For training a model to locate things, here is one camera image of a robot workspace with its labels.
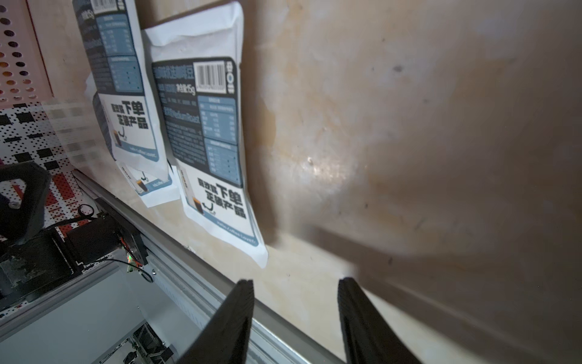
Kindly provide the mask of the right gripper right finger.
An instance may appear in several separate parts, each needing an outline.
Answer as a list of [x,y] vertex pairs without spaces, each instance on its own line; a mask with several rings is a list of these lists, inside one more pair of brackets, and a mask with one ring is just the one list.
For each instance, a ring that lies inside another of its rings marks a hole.
[[339,280],[337,302],[348,363],[419,363],[354,278]]

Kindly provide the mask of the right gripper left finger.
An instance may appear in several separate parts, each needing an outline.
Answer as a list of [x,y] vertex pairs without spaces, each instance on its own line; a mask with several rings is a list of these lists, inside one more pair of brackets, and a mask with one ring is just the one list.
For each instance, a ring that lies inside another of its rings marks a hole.
[[244,363],[255,307],[252,280],[240,280],[179,363]]

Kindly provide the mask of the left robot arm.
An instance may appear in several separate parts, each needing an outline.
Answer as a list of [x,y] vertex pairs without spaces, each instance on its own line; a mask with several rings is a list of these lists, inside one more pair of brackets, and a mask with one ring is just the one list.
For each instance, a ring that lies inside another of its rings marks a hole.
[[36,162],[21,162],[1,167],[1,182],[22,180],[24,194],[18,208],[10,206],[10,200],[1,196],[1,236],[8,244],[24,245],[37,235],[44,226],[45,202],[51,174]]

